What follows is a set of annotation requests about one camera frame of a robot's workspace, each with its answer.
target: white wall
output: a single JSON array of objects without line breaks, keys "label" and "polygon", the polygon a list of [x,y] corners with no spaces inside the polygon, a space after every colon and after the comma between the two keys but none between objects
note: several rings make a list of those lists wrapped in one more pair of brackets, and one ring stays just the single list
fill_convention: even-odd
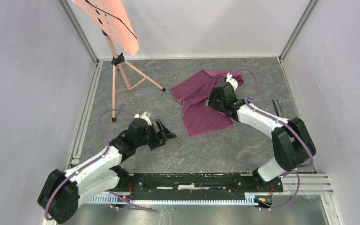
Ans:
[{"label": "white wall", "polygon": [[64,169],[93,62],[56,0],[0,0],[0,225],[39,225]]},{"label": "white wall", "polygon": [[360,224],[360,0],[319,1],[285,71],[344,223]]},{"label": "white wall", "polygon": [[[278,56],[308,0],[122,2],[140,45],[133,58],[190,58]],[[96,55],[112,58],[98,26],[70,5]]]}]

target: maroon cloth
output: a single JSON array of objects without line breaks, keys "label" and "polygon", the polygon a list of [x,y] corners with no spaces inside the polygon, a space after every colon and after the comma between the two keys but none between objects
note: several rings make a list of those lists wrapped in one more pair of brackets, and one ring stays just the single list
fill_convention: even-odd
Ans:
[{"label": "maroon cloth", "polygon": [[[183,106],[183,122],[189,137],[225,129],[233,124],[233,120],[223,113],[205,106],[213,86],[224,82],[223,77],[228,72],[231,71],[200,70],[169,90]],[[232,77],[239,86],[243,84],[239,72],[235,72]]]}]

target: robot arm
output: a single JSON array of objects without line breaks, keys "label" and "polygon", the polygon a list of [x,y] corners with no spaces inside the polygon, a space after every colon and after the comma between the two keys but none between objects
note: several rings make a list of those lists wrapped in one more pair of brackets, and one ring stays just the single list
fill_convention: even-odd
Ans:
[{"label": "robot arm", "polygon": [[159,128],[156,132],[149,116],[149,112],[136,115],[128,129],[111,140],[109,149],[104,148],[86,162],[64,172],[52,171],[38,198],[39,205],[46,209],[53,192],[67,179],[48,207],[52,218],[61,224],[87,200],[121,184],[122,177],[118,173],[122,168],[118,165],[134,155],[138,147],[148,145],[153,150],[176,137],[160,120],[156,120]]},{"label": "robot arm", "polygon": [[315,146],[301,119],[280,118],[257,108],[250,102],[245,102],[244,99],[237,99],[235,95],[237,86],[233,81],[234,79],[227,76],[225,82],[213,87],[206,105],[225,113],[227,117],[237,122],[251,125],[272,139],[274,157],[252,173],[258,184],[265,184],[285,172],[290,172],[309,159],[302,144],[284,124],[291,127],[307,145],[311,155],[315,155]]}]

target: tripod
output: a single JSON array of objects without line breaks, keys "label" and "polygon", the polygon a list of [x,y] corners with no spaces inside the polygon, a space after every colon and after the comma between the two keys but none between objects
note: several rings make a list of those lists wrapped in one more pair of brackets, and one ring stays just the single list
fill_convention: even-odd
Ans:
[{"label": "tripod", "polygon": [[[124,91],[124,90],[132,90],[133,88],[135,88],[136,86],[141,84],[146,79],[149,80],[151,83],[153,83],[155,86],[157,86],[162,91],[166,91],[166,89],[164,87],[162,87],[161,85],[159,85],[159,83],[155,82],[154,80],[149,78],[145,73],[143,73],[142,71],[137,69],[135,66],[130,64],[130,62],[126,61],[125,57],[123,57],[123,53],[118,55],[117,51],[115,50],[113,41],[110,38],[110,36],[108,36],[104,31],[103,31],[103,34],[105,36],[105,39],[107,40],[107,43],[108,43],[108,45],[109,45],[109,47],[111,49],[112,55],[113,55],[113,59],[111,61],[111,64],[112,64],[112,108],[115,108],[115,94],[116,93],[119,93],[119,92]],[[121,63],[125,63],[130,68],[132,68],[134,71],[138,72],[141,76],[143,76],[143,79],[141,79],[135,85],[130,86],[128,78],[126,77],[125,71],[124,71]],[[123,81],[125,82],[126,88],[116,90],[116,87],[115,87],[116,68],[118,68],[120,74],[122,75],[122,78],[123,78]],[[112,111],[112,122],[115,122],[115,121],[116,121],[115,111]]]}]

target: folded cloth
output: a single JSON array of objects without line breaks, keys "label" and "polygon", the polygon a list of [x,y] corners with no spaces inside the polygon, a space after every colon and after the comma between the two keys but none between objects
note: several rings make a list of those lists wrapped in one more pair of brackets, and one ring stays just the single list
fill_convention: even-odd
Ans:
[{"label": "folded cloth", "polygon": [[[230,127],[231,118],[205,106],[213,86],[224,82],[224,77],[231,71],[200,70],[190,78],[172,87],[169,92],[183,106],[183,122],[188,137],[195,137]],[[243,84],[239,72],[232,77],[238,86]]]}]

